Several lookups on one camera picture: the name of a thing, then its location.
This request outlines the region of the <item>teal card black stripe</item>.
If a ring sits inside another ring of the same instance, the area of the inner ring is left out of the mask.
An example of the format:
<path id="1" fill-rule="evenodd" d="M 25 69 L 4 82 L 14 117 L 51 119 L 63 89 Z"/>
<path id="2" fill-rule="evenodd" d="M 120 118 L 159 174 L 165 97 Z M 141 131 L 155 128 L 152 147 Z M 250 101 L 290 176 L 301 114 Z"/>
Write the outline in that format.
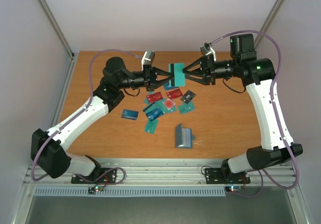
<path id="1" fill-rule="evenodd" d="M 185 74 L 183 73 L 184 67 L 184 63 L 169 64 L 169 72 L 174 74 L 173 80 L 169 81 L 170 87 L 182 87 L 186 85 Z"/>

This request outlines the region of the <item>teal card with signature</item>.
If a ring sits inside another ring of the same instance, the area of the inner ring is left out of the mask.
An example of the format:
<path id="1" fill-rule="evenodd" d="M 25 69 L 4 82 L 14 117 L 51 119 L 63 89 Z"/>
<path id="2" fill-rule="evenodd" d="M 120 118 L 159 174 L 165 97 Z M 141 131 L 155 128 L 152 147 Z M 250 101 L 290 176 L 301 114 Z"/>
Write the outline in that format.
<path id="1" fill-rule="evenodd" d="M 154 134 L 158 125 L 158 120 L 147 121 L 144 131 L 149 134 Z"/>

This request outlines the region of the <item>teal leather card holder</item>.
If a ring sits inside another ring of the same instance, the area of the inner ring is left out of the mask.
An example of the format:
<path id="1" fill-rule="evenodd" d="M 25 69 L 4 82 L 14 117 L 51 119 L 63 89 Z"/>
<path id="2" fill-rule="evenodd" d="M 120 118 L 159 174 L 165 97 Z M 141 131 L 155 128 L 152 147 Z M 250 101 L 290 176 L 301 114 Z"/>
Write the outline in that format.
<path id="1" fill-rule="evenodd" d="M 175 147 L 179 149 L 191 149 L 195 135 L 192 129 L 183 127 L 179 124 L 175 127 Z"/>

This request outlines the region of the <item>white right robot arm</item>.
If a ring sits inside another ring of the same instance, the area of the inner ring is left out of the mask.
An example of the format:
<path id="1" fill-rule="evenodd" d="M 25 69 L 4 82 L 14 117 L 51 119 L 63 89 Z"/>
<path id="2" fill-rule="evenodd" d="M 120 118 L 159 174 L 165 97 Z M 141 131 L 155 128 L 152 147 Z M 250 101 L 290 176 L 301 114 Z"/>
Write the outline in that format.
<path id="1" fill-rule="evenodd" d="M 273 63 L 268 58 L 257 58 L 254 33 L 239 31 L 228 35 L 231 60 L 218 61 L 213 43 L 206 43 L 201 47 L 203 56 L 183 69 L 186 79 L 203 85 L 214 85 L 217 79 L 237 77 L 253 102 L 261 145 L 223 161 L 221 175 L 227 182 L 234 181 L 239 173 L 282 164 L 303 153 L 302 145 L 294 142 L 287 129 Z"/>

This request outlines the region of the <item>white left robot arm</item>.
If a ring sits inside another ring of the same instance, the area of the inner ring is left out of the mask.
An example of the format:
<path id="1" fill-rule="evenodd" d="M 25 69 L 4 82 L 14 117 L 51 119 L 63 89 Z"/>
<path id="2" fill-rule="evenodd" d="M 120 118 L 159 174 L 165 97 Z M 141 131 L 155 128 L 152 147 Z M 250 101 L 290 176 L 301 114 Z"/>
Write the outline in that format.
<path id="1" fill-rule="evenodd" d="M 47 176 L 55 179 L 65 173 L 79 175 L 87 182 L 95 183 L 101 177 L 101 165 L 90 156 L 68 154 L 71 144 L 98 119 L 114 110 L 124 99 L 123 90 L 144 87 L 153 91 L 174 78 L 173 73 L 153 67 L 143 59 L 142 70 L 130 72 L 120 57 L 107 60 L 103 78 L 88 100 L 68 118 L 54 127 L 32 134 L 31 178 L 39 166 Z"/>

